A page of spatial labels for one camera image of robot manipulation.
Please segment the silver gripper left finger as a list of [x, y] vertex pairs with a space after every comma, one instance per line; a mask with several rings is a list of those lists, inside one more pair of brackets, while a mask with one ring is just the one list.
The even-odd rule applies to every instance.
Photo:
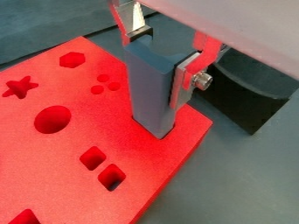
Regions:
[[124, 46], [141, 36], [152, 35], [152, 27], [145, 24], [141, 4], [136, 0], [106, 0], [106, 2]]

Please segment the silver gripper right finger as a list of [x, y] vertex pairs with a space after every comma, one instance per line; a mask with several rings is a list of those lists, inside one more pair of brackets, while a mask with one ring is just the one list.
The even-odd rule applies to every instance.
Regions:
[[220, 52], [221, 42], [213, 37], [194, 32], [190, 53], [174, 66], [169, 107], [177, 110], [190, 99], [194, 88], [204, 91], [212, 77], [206, 74], [206, 67], [213, 63]]

